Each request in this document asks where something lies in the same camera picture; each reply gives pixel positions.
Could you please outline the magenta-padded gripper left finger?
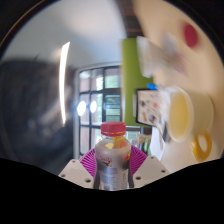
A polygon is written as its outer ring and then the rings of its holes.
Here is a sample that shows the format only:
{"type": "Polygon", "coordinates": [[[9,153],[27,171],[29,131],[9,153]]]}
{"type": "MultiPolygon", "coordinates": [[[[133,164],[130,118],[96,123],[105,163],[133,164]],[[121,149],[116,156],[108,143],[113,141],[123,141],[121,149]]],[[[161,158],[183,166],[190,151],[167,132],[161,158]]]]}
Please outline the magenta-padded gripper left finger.
{"type": "Polygon", "coordinates": [[[59,177],[84,188],[93,189],[97,175],[95,150],[91,149],[80,159],[72,159],[60,172],[59,177]]]}

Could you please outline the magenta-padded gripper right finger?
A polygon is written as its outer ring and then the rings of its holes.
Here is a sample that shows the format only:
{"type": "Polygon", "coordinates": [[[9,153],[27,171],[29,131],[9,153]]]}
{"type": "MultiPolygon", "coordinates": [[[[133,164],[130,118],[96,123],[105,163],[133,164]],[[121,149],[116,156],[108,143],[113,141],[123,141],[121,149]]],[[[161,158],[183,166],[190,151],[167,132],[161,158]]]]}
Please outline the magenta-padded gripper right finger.
{"type": "Polygon", "coordinates": [[[140,188],[169,174],[156,156],[147,156],[135,146],[131,147],[129,187],[140,188]]]}

